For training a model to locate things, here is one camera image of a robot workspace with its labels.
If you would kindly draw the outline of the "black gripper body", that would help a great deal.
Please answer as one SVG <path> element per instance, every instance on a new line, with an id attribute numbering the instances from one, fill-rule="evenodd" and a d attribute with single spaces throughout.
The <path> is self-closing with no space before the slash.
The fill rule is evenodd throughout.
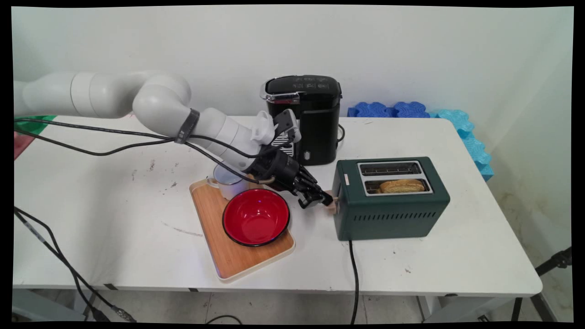
<path id="1" fill-rule="evenodd" d="M 303 166 L 280 149 L 255 158 L 249 166 L 249 173 L 258 181 L 274 177 L 267 186 L 276 191 L 304 192 L 302 172 Z"/>

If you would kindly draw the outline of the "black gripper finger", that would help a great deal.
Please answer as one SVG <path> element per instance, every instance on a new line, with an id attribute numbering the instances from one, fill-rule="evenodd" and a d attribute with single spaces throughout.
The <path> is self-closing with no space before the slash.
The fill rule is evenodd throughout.
<path id="1" fill-rule="evenodd" d="M 302 209 L 310 208 L 321 203 L 319 185 L 294 185 L 299 197 L 298 203 Z"/>
<path id="2" fill-rule="evenodd" d="M 299 167 L 298 192 L 300 205 L 330 205 L 334 202 L 333 197 L 322 190 L 316 178 L 305 167 Z"/>

